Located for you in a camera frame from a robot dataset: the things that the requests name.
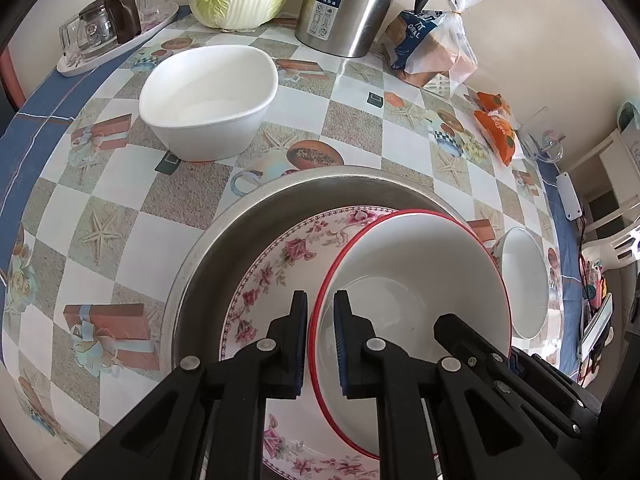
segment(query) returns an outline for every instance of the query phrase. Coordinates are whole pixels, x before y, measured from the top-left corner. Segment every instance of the red rim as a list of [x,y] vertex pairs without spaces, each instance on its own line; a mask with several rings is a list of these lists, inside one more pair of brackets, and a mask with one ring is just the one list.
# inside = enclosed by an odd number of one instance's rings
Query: red rim
[[329,408],[327,407],[326,403],[324,402],[324,398],[322,397],[322,392],[320,391],[320,383],[318,381],[318,367],[316,365],[316,336],[317,336],[317,333],[318,333],[318,323],[319,323],[319,319],[320,319],[320,312],[322,310],[322,306],[324,305],[324,297],[326,296],[327,290],[329,288],[329,284],[330,284],[330,282],[331,282],[331,280],[332,280],[332,278],[333,278],[333,276],[335,274],[335,271],[338,269],[338,267],[340,266],[340,263],[342,262],[344,257],[347,255],[347,253],[356,244],[356,242],[358,240],[360,240],[360,238],[362,238],[367,232],[369,232],[371,229],[373,229],[376,225],[379,225],[382,222],[384,222],[385,220],[389,220],[389,219],[391,219],[393,217],[402,216],[402,215],[408,215],[408,214],[427,214],[427,215],[439,216],[441,218],[447,219],[447,220],[459,225],[465,231],[467,231],[469,234],[471,234],[473,239],[476,242],[478,242],[480,244],[480,246],[484,249],[484,252],[487,254],[489,260],[492,263],[492,267],[495,269],[495,272],[498,274],[498,278],[500,279],[500,283],[502,284],[502,290],[504,291],[504,297],[505,297],[505,299],[507,301],[507,310],[508,310],[508,313],[509,313],[509,335],[508,335],[508,341],[510,343],[509,344],[509,354],[511,354],[511,321],[512,320],[511,320],[511,306],[509,304],[509,297],[507,296],[507,289],[504,286],[504,281],[502,280],[502,276],[500,275],[500,272],[499,272],[498,268],[495,266],[495,262],[494,262],[494,259],[491,257],[491,254],[489,254],[489,251],[487,250],[487,248],[482,244],[482,242],[478,239],[476,234],[469,227],[461,224],[455,218],[452,218],[452,217],[450,217],[448,215],[445,215],[443,213],[438,213],[436,211],[429,211],[427,209],[404,209],[404,210],[396,211],[395,213],[389,213],[388,215],[380,217],[376,221],[374,221],[371,224],[367,225],[364,229],[362,229],[362,231],[358,232],[342,248],[342,250],[340,251],[340,254],[338,254],[336,259],[332,263],[331,267],[329,268],[329,271],[327,272],[326,276],[324,277],[324,280],[322,281],[322,286],[320,287],[320,290],[318,291],[318,297],[316,298],[316,303],[314,305],[314,310],[313,310],[313,313],[311,315],[311,323],[309,324],[309,333],[308,333],[308,337],[307,337],[307,344],[308,344],[307,355],[308,355],[308,360],[309,360],[309,372],[311,374],[311,383],[312,383],[313,388],[314,388],[314,393],[316,394],[316,400],[318,401],[318,405],[320,406],[320,410],[322,411],[322,414],[324,415],[324,418],[329,423],[329,425],[332,427],[332,429],[335,431],[335,433],[337,433],[337,435],[343,441],[345,441],[345,443],[347,443],[354,450],[356,450],[357,452],[363,454],[364,456],[368,456],[369,458],[373,458],[375,460],[380,460],[380,457],[378,455],[375,455],[375,454],[367,451],[366,449],[358,446],[358,444],[356,444],[353,440],[351,440],[340,429],[340,426],[338,426],[338,424],[336,423],[336,421],[332,417],[331,413],[329,412]]

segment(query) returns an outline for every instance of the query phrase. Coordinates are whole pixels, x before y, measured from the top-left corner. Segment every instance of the thermos label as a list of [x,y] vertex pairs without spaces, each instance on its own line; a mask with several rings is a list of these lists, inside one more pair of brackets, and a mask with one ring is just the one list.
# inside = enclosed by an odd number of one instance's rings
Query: thermos label
[[306,31],[320,40],[328,40],[342,0],[316,0],[316,8]]

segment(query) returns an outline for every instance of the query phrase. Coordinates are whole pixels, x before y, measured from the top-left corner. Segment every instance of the floral plate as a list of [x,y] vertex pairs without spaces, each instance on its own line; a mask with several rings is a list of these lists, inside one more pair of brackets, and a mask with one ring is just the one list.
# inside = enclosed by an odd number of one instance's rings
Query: floral plate
[[[226,313],[220,359],[265,337],[271,320],[289,313],[295,290],[313,307],[340,250],[366,225],[395,210],[352,206],[318,214],[275,240],[249,268]],[[296,401],[267,400],[264,463],[290,480],[376,480],[378,460],[357,454],[326,421],[305,366]]]

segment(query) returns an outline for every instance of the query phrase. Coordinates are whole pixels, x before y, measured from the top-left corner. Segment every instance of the white tray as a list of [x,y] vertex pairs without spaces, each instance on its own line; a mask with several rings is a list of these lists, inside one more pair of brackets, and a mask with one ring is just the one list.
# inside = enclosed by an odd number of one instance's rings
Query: white tray
[[174,10],[172,10],[171,14],[166,20],[164,20],[164,22],[158,23],[154,28],[150,28],[148,31],[143,32],[139,36],[136,36],[135,38],[133,38],[133,40],[127,41],[127,43],[123,43],[117,46],[116,48],[114,48],[113,50],[105,52],[101,56],[94,57],[93,59],[87,62],[84,62],[81,59],[74,66],[67,66],[65,57],[64,56],[61,57],[60,60],[58,61],[58,66],[57,66],[58,72],[60,72],[65,77],[71,77],[73,75],[89,72],[89,70],[93,70],[94,68],[99,67],[100,65],[103,65],[107,61],[111,61],[112,59],[115,59],[116,57],[118,57],[120,54],[123,54],[127,50],[131,50],[132,48],[145,43],[145,41],[150,40],[152,37],[154,37],[158,32],[160,32],[163,28],[165,28],[167,25],[169,25],[169,23],[171,23],[174,20],[175,15],[178,13],[178,4],[173,2],[172,6],[174,7]]

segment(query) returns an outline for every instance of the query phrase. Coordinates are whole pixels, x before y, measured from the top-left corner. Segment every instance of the clear glass pitcher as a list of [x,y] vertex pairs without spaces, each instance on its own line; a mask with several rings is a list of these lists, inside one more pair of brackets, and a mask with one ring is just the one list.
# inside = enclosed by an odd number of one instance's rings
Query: clear glass pitcher
[[518,130],[522,151],[534,162],[553,164],[562,158],[564,135],[551,129],[549,110],[545,106]]

